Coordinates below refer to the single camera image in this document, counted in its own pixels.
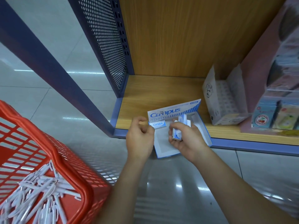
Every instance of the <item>person's left hand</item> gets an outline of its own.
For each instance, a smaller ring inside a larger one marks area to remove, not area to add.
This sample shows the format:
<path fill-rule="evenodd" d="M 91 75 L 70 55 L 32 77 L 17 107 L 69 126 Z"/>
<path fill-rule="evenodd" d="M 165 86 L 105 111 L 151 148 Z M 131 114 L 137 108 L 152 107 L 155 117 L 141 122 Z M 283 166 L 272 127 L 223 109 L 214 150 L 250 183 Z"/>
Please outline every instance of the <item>person's left hand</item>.
<path fill-rule="evenodd" d="M 155 129 L 141 125 L 139 121 L 147 121 L 145 117 L 134 117 L 126 136 L 128 159 L 146 161 L 154 147 Z"/>

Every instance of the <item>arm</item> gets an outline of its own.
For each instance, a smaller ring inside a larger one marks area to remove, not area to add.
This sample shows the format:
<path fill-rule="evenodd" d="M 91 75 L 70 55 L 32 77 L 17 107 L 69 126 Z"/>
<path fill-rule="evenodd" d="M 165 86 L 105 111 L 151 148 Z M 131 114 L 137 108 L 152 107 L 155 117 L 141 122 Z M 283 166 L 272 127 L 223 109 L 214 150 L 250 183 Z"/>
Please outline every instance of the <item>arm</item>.
<path fill-rule="evenodd" d="M 145 162 L 154 147 L 155 132 L 153 127 L 140 125 L 139 121 L 146 121 L 146 118 L 136 117 L 132 120 L 126 136 L 126 164 L 95 223 L 133 223 L 138 184 Z"/>
<path fill-rule="evenodd" d="M 182 131 L 181 142 L 172 140 L 172 128 Z M 175 122 L 170 125 L 169 135 L 169 142 L 199 170 L 230 224 L 299 223 L 226 165 L 206 145 L 196 126 Z"/>

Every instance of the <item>red shopping basket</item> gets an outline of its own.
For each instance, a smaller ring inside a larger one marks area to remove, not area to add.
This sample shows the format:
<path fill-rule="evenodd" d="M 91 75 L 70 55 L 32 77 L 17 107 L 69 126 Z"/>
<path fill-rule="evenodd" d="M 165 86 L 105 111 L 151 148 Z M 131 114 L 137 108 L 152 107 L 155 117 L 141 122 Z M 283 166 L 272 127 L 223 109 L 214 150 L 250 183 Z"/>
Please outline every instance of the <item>red shopping basket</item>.
<path fill-rule="evenodd" d="M 17 182 L 50 160 L 81 195 L 81 201 L 69 195 L 61 198 L 68 223 L 92 222 L 111 186 L 68 147 L 0 100 L 0 204 L 18 187 Z"/>

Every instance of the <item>hand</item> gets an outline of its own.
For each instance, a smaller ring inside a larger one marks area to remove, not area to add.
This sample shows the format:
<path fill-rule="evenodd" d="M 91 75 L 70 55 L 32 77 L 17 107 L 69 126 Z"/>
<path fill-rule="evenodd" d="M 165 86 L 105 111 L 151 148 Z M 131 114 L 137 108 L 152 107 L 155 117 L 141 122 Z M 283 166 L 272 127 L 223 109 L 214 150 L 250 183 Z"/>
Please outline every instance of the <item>hand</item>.
<path fill-rule="evenodd" d="M 139 121 L 147 121 L 145 117 L 134 117 L 126 136 L 128 159 L 146 161 L 154 147 L 155 129 L 141 125 Z"/>
<path fill-rule="evenodd" d="M 182 132 L 182 141 L 172 139 L 173 128 Z M 200 156 L 201 151 L 207 148 L 210 149 L 205 143 L 199 129 L 193 123 L 191 124 L 191 127 L 189 127 L 181 122 L 173 122 L 169 126 L 168 134 L 168 141 L 170 144 L 178 149 L 181 154 L 193 164 L 197 157 Z"/>

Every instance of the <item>pile of pens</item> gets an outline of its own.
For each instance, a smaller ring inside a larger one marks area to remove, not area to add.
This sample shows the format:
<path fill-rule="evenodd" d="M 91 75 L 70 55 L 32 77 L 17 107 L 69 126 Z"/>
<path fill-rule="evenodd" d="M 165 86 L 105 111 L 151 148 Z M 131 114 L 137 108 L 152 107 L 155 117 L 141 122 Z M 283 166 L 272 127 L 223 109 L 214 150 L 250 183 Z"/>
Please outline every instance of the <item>pile of pens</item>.
<path fill-rule="evenodd" d="M 54 177 L 45 175 L 49 170 L 54 173 Z M 81 200 L 80 194 L 56 171 L 50 160 L 19 182 L 17 189 L 0 205 L 0 223 L 23 224 L 35 215 L 34 224 L 56 223 L 59 217 L 65 224 L 67 218 L 59 199 L 64 194 Z"/>

